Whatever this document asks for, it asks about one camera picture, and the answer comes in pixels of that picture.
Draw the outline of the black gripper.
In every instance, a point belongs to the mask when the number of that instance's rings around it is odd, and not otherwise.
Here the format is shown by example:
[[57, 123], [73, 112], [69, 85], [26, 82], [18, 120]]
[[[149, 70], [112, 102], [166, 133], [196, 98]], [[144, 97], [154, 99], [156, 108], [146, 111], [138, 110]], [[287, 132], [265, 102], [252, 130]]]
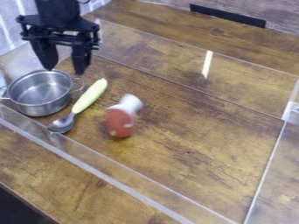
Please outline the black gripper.
[[58, 63], [56, 45], [72, 46], [74, 73], [82, 75], [90, 63], [90, 48], [98, 45], [98, 25], [80, 15], [80, 0], [33, 0], [37, 13], [20, 15], [21, 39], [46, 70]]

